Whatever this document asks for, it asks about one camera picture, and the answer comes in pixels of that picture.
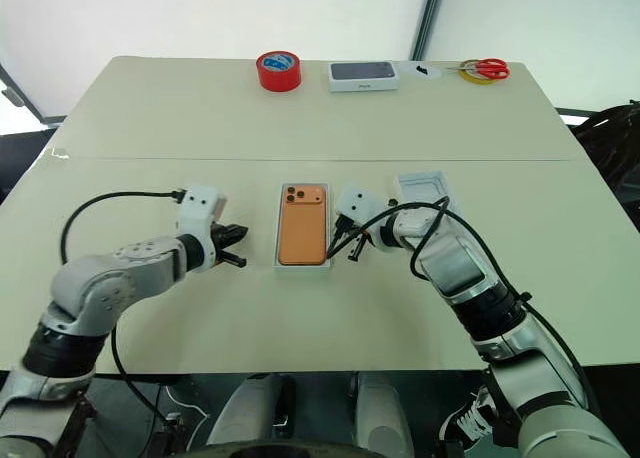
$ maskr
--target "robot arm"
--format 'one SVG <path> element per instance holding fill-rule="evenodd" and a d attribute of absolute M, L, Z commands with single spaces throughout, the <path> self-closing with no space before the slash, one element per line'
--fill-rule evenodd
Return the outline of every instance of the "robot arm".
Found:
<path fill-rule="evenodd" d="M 69 426 L 71 417 L 86 408 L 82 394 L 96 359 L 128 307 L 164 293 L 188 271 L 223 261 L 246 264 L 224 251 L 247 233 L 246 227 L 216 223 L 225 202 L 215 188 L 192 187 L 180 205 L 179 236 L 87 256 L 60 269 L 29 348 L 0 391 L 0 454 L 17 449 L 41 456 L 59 448 L 61 440 L 74 441 L 70 433 L 81 433 Z"/>
<path fill-rule="evenodd" d="M 441 217 L 429 231 L 437 207 L 402 207 L 366 232 L 383 251 L 404 248 L 414 253 L 424 245 L 414 253 L 416 269 L 456 313 L 489 364 L 485 381 L 496 406 L 494 440 L 503 446 L 517 445 L 525 457 L 628 456 L 611 431 L 586 411 L 587 397 L 578 375 L 523 307 L 522 297 L 501 279 L 475 232 L 452 215 Z M 343 225 L 346 218 L 358 227 L 386 208 L 358 187 L 346 188 L 336 206 Z M 429 241 L 421 243 L 427 233 Z M 519 443 L 509 433 L 496 436 L 501 430 L 518 432 Z"/>

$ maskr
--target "white table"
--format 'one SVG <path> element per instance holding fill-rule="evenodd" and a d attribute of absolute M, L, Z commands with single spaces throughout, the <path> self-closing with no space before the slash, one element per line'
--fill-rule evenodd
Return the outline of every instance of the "white table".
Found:
<path fill-rule="evenodd" d="M 584 159 L 524 65 L 510 66 L 491 86 L 414 70 L 397 91 L 332 94 L 327 64 L 303 62 L 300 87 L 272 93 L 252 60 L 116 58 L 52 144 L 73 158 Z"/>
<path fill-rule="evenodd" d="M 511 281 L 534 294 L 584 364 L 640 361 L 629 339 L 640 315 L 640 237 L 582 160 L 283 163 L 47 154 L 0 207 L 0 368 L 19 359 L 49 300 L 59 232 L 73 209 L 99 193 L 191 182 L 215 184 L 229 195 L 223 221 L 249 226 L 234 247 L 249 265 L 190 274 L 170 292 L 130 308 L 119 326 L 130 372 L 480 368 L 453 312 L 411 276 L 401 250 L 365 249 L 358 264 L 339 256 L 325 274 L 272 269 L 282 181 L 329 181 L 334 194 L 353 181 L 388 197 L 398 173 L 437 169 Z M 95 205 L 72 229 L 70 257 L 172 234 L 176 211 L 168 199 Z M 98 371 L 115 371 L 108 350 Z"/>

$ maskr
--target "phone box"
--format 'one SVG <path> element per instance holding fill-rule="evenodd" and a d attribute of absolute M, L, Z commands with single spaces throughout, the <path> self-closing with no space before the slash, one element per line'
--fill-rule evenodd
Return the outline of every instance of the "phone box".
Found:
<path fill-rule="evenodd" d="M 325 259 L 324 263 L 320 265 L 283 265 L 278 260 L 279 244 L 280 244 L 280 219 L 282 217 L 282 207 L 283 202 L 280 200 L 282 196 L 284 196 L 284 191 L 290 186 L 319 186 L 324 188 L 325 192 L 325 251 L 326 248 L 329 247 L 329 243 L 331 242 L 331 228 L 333 226 L 333 215 L 331 213 L 331 189 L 328 183 L 308 183 L 308 182 L 298 182 L 298 183 L 282 183 L 280 187 L 280 193 L 278 195 L 277 203 L 278 203 L 278 219 L 276 220 L 276 241 L 275 241 L 275 253 L 273 255 L 273 267 L 276 270 L 297 270 L 297 271 L 320 271 L 320 270 L 328 270 L 331 266 L 331 260 Z"/>

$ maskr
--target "red scissors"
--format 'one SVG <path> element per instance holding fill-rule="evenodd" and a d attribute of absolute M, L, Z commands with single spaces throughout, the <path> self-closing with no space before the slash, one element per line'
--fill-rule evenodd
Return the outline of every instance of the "red scissors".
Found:
<path fill-rule="evenodd" d="M 454 70 L 463 70 L 471 73 L 477 73 L 490 80 L 504 80 L 511 73 L 507 63 L 498 58 L 487 58 L 485 60 L 477 60 L 466 66 L 452 68 Z"/>

